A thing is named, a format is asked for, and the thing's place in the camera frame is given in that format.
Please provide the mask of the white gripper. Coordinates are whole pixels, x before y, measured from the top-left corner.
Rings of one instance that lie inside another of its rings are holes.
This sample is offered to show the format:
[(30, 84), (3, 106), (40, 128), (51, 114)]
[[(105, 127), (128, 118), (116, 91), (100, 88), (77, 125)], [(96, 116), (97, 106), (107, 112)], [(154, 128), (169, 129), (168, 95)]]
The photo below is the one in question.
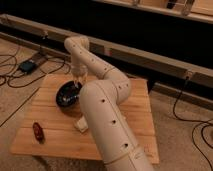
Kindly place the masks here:
[[(87, 70), (87, 67), (85, 65), (74, 65), (72, 64), (71, 65), (71, 73), (73, 75), (73, 84), (75, 87), (77, 87), (77, 80), (79, 79), (85, 79), (87, 77), (87, 73), (88, 73), (88, 70)], [(80, 80), (79, 81), (80, 83), (80, 89), (84, 86), (85, 84), (85, 81), (84, 80)]]

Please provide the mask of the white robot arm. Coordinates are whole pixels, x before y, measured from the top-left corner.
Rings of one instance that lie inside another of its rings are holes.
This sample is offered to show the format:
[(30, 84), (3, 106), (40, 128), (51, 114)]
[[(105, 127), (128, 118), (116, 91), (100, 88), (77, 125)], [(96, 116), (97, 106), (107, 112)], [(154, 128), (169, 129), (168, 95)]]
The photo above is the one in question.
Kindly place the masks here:
[(154, 168), (118, 107), (131, 94), (129, 78), (89, 51), (86, 36), (64, 41), (71, 54), (72, 74), (79, 78), (92, 72), (97, 80), (83, 85), (80, 109), (108, 171), (154, 171)]

